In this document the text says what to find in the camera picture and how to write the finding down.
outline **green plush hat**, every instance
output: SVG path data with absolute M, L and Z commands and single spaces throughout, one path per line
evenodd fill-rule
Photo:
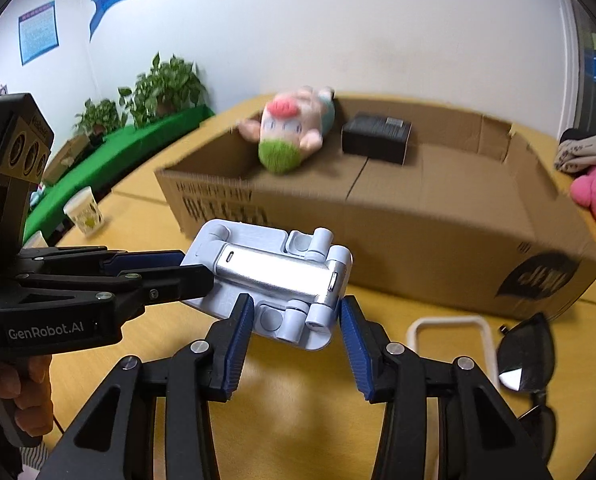
M 302 161 L 298 148 L 280 139 L 263 140 L 258 145 L 258 158 L 272 173 L 287 173 Z

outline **plush toy eye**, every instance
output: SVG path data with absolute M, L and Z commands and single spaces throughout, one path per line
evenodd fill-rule
M 290 132 L 299 134 L 302 132 L 302 124 L 300 124 L 300 121 L 287 121 L 283 124 L 283 130 L 289 130 Z

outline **human hand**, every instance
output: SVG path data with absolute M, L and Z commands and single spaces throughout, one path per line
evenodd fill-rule
M 51 356 L 29 358 L 29 378 L 21 380 L 16 369 L 0 362 L 0 398 L 14 399 L 19 427 L 30 436 L 49 433 L 54 427 L 54 404 L 49 381 Z

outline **potted plant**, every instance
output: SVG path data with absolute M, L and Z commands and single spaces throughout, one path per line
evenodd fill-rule
M 119 116 L 116 103 L 109 99 L 102 99 L 97 105 L 91 99 L 87 99 L 85 111 L 76 114 L 76 117 L 79 118 L 75 124 L 77 133 L 87 134 L 94 146 L 102 143 L 104 134 L 121 128 L 127 122 L 127 114 Z
M 204 86 L 198 79 L 194 63 L 172 56 L 169 62 L 160 62 L 160 54 L 152 60 L 149 73 L 141 73 L 136 88 L 118 89 L 120 105 L 134 117 L 136 128 L 159 118 L 196 106 Z

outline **blue gripper pad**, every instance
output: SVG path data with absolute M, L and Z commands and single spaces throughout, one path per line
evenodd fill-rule
M 232 341 L 227 348 L 222 379 L 222 389 L 229 396 L 238 388 L 251 331 L 254 328 L 254 301 L 248 294 L 241 296 L 246 296 L 247 300 L 237 320 L 238 325 L 233 331 Z
M 364 320 L 364 317 L 361 320 L 358 319 L 360 309 L 357 306 L 354 308 L 349 303 L 350 301 L 356 302 L 353 297 L 349 299 L 347 297 L 342 300 L 340 330 L 345 347 L 347 348 L 351 371 L 354 373 L 354 378 L 356 379 L 356 386 L 363 393 L 364 400 L 371 400 L 375 393 L 372 359 L 367 351 L 359 324 L 359 322 L 366 323 L 366 320 Z

